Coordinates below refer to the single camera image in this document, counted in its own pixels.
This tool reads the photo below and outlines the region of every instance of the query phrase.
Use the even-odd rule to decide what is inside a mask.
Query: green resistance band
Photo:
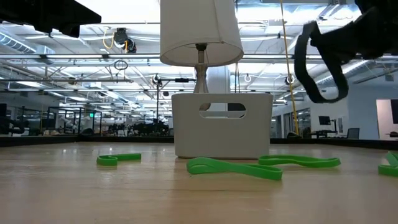
[[[282,178],[282,170],[276,167],[257,164],[236,164],[205,157],[190,159],[187,162],[187,170],[190,174],[237,172],[270,180],[280,180]]]
[[[335,167],[341,164],[339,158],[319,159],[308,156],[295,156],[295,155],[270,155],[261,156],[259,158],[260,165],[279,165],[279,164],[297,164],[304,167],[311,168],[327,168]]]
[[[386,159],[390,165],[379,165],[379,174],[398,177],[398,154],[388,152]]]
[[[215,172],[237,172],[263,179],[280,180],[282,169],[271,167],[278,164],[298,164],[312,168],[335,167],[341,164],[338,158],[319,159],[307,156],[273,155],[261,156],[259,164],[235,164],[205,157],[190,159],[187,170],[190,174],[209,174]]]
[[[136,160],[141,160],[141,153],[98,156],[97,164],[101,166],[117,166],[118,161]]]

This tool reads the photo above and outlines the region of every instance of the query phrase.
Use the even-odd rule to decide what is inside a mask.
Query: white lampshade
[[[233,0],[161,0],[160,61],[194,67],[195,44],[207,43],[208,67],[239,61],[243,48]]]

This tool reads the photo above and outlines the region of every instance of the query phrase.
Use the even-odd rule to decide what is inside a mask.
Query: table surface
[[[134,152],[142,153],[141,162],[95,162],[98,155]],[[173,144],[6,147],[0,149],[1,223],[397,223],[398,178],[377,174],[377,166],[387,164],[386,153],[271,145],[270,154],[342,161],[332,169],[278,166],[284,175],[273,181],[190,176]]]

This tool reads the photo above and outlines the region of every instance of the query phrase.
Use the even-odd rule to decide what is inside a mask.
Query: ceiling
[[[55,54],[123,54],[124,50],[117,47],[107,49],[104,46],[111,45],[112,33],[119,27],[127,29],[128,36],[134,40],[137,46],[137,55],[141,58],[124,58],[129,66],[126,70],[118,71],[113,64],[118,59],[109,58],[56,58],[52,64],[38,62],[33,59],[3,58],[3,68],[24,67],[25,72],[7,73],[1,72],[3,79],[41,79],[49,77],[57,82],[44,83],[49,89],[103,89],[114,90],[112,94],[98,96],[98,93],[87,91],[84,93],[70,91],[54,91],[64,100],[65,96],[80,96],[93,103],[120,103],[114,109],[123,110],[121,103],[139,104],[141,108],[151,108],[155,103],[156,89],[152,79],[154,75],[160,78],[195,78],[195,71],[190,67],[173,67],[161,64],[160,52],[160,0],[77,0],[81,4],[97,12],[103,18],[102,24],[81,26],[80,38],[67,37],[54,30],[51,38],[48,34],[37,32],[31,26],[19,26],[5,23],[0,27],[0,33],[7,34],[25,45],[33,48],[43,45],[54,51]],[[285,79],[288,75],[286,64],[284,31],[279,4],[264,4],[261,1],[238,1],[236,16],[239,22],[239,31],[245,55],[277,55],[279,59],[246,59],[239,62],[239,85],[241,90],[288,90]],[[294,53],[295,41],[302,31],[302,26],[313,20],[318,21],[321,32],[337,29],[360,16],[356,5],[328,5],[328,1],[300,1],[300,4],[285,4],[284,19],[286,21],[286,37],[288,54]],[[308,46],[308,54],[318,55],[316,48]],[[21,54],[20,52],[0,44],[0,54]],[[155,54],[148,59],[145,54]],[[354,85],[358,80],[367,78],[370,74],[379,73],[390,69],[386,63],[369,62],[365,66],[353,68],[349,72],[355,75],[349,78]],[[231,89],[234,90],[235,64],[228,65],[231,74]],[[311,60],[307,64],[309,74],[322,86],[333,85],[330,74],[321,60]],[[289,70],[294,73],[292,60]],[[90,82],[78,82],[75,85],[67,82],[58,82],[69,78],[90,79]],[[359,85],[392,85],[393,82],[385,82],[381,75],[378,78],[368,80]],[[169,91],[169,95],[160,94],[162,100],[161,115],[171,115],[171,95],[179,90],[192,91],[195,83],[170,82],[163,86],[163,91]],[[302,87],[295,81],[296,90]],[[34,88],[20,83],[11,83],[10,88]],[[285,93],[273,92],[276,99],[284,99]],[[71,98],[70,102],[85,103]]]

